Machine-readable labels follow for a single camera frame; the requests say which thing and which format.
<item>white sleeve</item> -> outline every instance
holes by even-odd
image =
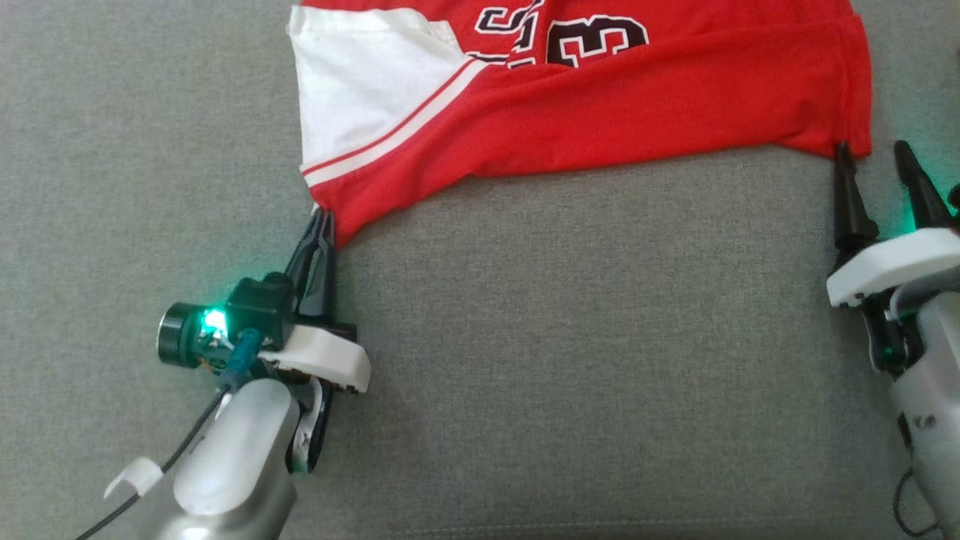
[[[287,34],[300,87],[300,170],[311,185],[396,148],[444,107],[437,98],[456,91],[451,81],[466,77],[465,86],[483,68],[447,23],[412,9],[295,6]]]

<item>white stripe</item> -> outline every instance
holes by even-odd
[[[347,158],[346,160],[340,160],[335,163],[313,171],[312,173],[304,177],[306,183],[309,186],[314,186],[317,184],[322,184],[328,180],[333,180],[335,178],[341,177],[349,172],[353,172],[364,165],[369,165],[376,160],[379,160],[385,156],[388,152],[394,150],[397,146],[403,144],[408,138],[413,136],[416,132],[420,130],[427,122],[432,120],[437,114],[440,114],[441,111],[446,109],[448,105],[453,103],[453,100],[457,99],[463,91],[470,84],[470,81],[473,80],[485,67],[487,63],[484,61],[470,60],[470,64],[467,66],[456,79],[453,80],[444,91],[440,92],[433,100],[427,104],[426,107],[421,109],[417,114],[410,118],[410,120],[399,130],[396,131],[393,135],[390,135],[384,140],[381,140],[379,143],[374,145],[367,150]],[[304,166],[301,170],[309,169],[310,166]]]

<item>black number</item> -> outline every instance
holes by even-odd
[[[547,35],[546,60],[570,67],[647,44],[647,30],[630,17],[594,15],[590,19],[554,21]]]

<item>white plastic clip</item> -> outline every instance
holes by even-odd
[[[153,463],[148,457],[138,457],[132,461],[130,465],[127,465],[127,468],[120,473],[120,476],[113,479],[110,485],[107,486],[107,491],[104,492],[104,499],[109,497],[122,481],[133,486],[136,494],[143,497],[143,495],[150,491],[150,488],[154,487],[162,478],[163,471],[160,470],[159,465]]]

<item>green led light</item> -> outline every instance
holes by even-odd
[[[227,333],[227,314],[220,309],[208,309],[204,314],[204,326]]]

